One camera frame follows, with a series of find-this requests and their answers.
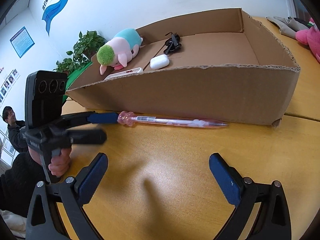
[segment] hand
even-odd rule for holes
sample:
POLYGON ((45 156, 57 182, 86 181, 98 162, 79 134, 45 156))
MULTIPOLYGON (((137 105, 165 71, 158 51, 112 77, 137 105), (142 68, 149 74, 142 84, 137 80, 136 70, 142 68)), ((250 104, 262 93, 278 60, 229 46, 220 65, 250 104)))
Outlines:
MULTIPOLYGON (((41 165, 41 160, 39 153, 35 150, 29 148, 29 153, 31 158, 38 164, 41 165)), ((49 164, 49 170, 51 171, 52 175, 56 175, 58 177, 62 176, 66 173, 70 166, 70 153, 71 147, 66 149, 61 149, 61 155, 55 156, 51 159, 51 163, 49 164)))

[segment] pen in plastic wrapper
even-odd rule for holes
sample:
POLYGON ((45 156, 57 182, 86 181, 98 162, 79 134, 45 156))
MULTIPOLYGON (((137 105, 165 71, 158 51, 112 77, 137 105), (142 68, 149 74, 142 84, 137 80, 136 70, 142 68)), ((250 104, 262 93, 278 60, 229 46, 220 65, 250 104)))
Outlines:
POLYGON ((155 116, 135 115, 134 112, 126 111, 122 111, 118 116, 118 123, 120 124, 132 126, 136 122, 201 128, 221 128, 228 126, 225 122, 213 119, 157 118, 155 116))

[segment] metal screw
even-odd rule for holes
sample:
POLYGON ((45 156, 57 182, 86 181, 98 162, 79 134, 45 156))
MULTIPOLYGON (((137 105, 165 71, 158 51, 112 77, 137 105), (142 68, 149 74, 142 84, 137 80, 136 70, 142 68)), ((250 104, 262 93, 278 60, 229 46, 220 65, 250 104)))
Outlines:
POLYGON ((73 177, 67 177, 66 178, 66 183, 72 183, 75 179, 73 177))
POLYGON ((252 183, 252 179, 249 178, 249 177, 244 177, 243 180, 244 180, 244 182, 245 182, 246 184, 251 184, 251 183, 252 183))
POLYGON ((274 183, 275 183, 275 186, 276 186, 276 187, 281 187, 281 183, 280 183, 279 181, 275 180, 274 183))
POLYGON ((44 182, 43 182, 43 181, 39 181, 39 182, 37 183, 37 187, 42 187, 42 186, 43 186, 43 184, 44 184, 44 182))

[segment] blue wave graphic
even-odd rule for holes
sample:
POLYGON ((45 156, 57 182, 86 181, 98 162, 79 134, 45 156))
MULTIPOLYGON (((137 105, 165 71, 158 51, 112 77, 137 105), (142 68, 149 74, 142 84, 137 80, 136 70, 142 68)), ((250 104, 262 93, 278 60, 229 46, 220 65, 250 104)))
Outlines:
POLYGON ((49 5, 43 13, 42 19, 46 22, 45 24, 45 30, 47 31, 48 35, 50 32, 50 25, 52 19, 63 10, 63 8, 66 6, 68 0, 60 0, 59 2, 55 4, 49 5))

